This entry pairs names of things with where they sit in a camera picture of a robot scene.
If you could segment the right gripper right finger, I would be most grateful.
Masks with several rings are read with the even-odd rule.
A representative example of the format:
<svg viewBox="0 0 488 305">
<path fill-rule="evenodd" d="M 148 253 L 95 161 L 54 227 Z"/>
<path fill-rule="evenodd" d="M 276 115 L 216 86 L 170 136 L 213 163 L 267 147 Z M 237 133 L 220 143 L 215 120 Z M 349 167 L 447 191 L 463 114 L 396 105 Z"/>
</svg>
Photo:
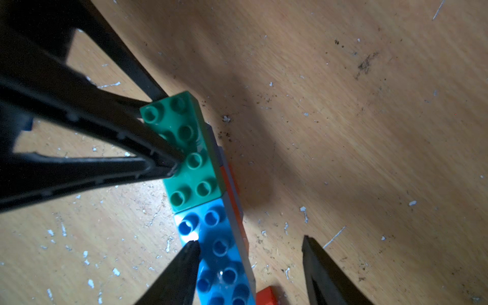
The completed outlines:
<svg viewBox="0 0 488 305">
<path fill-rule="evenodd" d="M 372 305 L 314 238 L 304 236 L 302 253 L 310 304 Z"/>
</svg>

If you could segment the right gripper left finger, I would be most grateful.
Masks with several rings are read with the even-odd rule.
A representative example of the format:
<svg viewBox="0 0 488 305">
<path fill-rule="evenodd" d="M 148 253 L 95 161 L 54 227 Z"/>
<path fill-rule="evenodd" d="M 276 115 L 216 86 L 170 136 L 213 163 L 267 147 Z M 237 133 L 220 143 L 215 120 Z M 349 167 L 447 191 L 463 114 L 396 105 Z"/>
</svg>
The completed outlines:
<svg viewBox="0 0 488 305">
<path fill-rule="evenodd" d="M 185 244 L 135 304 L 192 304 L 201 261 L 200 252 L 198 241 L 189 241 Z"/>
</svg>

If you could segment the green long lego brick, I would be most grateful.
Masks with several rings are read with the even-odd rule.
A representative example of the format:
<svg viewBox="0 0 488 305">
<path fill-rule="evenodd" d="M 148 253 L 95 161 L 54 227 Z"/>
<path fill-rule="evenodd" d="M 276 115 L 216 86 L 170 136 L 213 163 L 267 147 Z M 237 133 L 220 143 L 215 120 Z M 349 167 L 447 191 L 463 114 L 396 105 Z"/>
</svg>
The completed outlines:
<svg viewBox="0 0 488 305">
<path fill-rule="evenodd" d="M 140 108 L 144 123 L 183 155 L 163 180 L 174 213 L 220 198 L 226 191 L 217 152 L 197 99 L 188 91 Z"/>
</svg>

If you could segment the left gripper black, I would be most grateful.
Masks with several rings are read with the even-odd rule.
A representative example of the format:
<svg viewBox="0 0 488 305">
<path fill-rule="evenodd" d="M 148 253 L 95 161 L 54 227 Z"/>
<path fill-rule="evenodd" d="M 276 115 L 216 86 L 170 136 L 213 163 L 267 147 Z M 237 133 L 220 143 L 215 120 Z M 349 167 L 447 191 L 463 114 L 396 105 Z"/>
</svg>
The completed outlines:
<svg viewBox="0 0 488 305">
<path fill-rule="evenodd" d="M 165 92 L 90 1 L 1 3 L 1 103 L 133 153 L 82 158 L 90 179 L 171 177 L 185 157 L 137 118 L 142 101 L 99 90 L 66 65 L 73 36 L 86 33 L 152 100 Z"/>
</svg>

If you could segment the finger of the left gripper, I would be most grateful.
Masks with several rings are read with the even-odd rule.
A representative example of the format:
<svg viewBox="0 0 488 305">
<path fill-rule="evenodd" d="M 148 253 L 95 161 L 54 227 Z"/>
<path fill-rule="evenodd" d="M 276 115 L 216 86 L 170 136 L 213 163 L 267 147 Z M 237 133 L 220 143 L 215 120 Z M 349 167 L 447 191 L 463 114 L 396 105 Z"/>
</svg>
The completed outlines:
<svg viewBox="0 0 488 305">
<path fill-rule="evenodd" d="M 1 212 L 82 191 L 173 176 L 179 160 L 161 155 L 56 158 L 17 153 L 1 159 Z"/>
</svg>

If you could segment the light blue lego front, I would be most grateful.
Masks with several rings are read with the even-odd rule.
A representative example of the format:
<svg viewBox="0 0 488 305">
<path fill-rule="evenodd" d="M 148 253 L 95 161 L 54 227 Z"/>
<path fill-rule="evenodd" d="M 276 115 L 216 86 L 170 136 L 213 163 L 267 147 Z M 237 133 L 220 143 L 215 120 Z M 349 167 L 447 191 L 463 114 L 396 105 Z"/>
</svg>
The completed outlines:
<svg viewBox="0 0 488 305">
<path fill-rule="evenodd" d="M 182 245 L 200 244 L 201 304 L 255 304 L 256 284 L 229 194 L 174 215 Z"/>
</svg>

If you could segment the small red lego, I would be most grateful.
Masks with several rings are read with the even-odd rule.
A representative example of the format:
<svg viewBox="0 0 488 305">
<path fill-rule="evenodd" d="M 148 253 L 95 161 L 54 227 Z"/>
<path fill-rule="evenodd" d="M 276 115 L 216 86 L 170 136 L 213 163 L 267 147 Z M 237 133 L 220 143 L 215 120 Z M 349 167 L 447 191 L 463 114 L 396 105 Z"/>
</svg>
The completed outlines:
<svg viewBox="0 0 488 305">
<path fill-rule="evenodd" d="M 256 305 L 278 305 L 272 286 L 268 286 L 256 294 Z"/>
</svg>

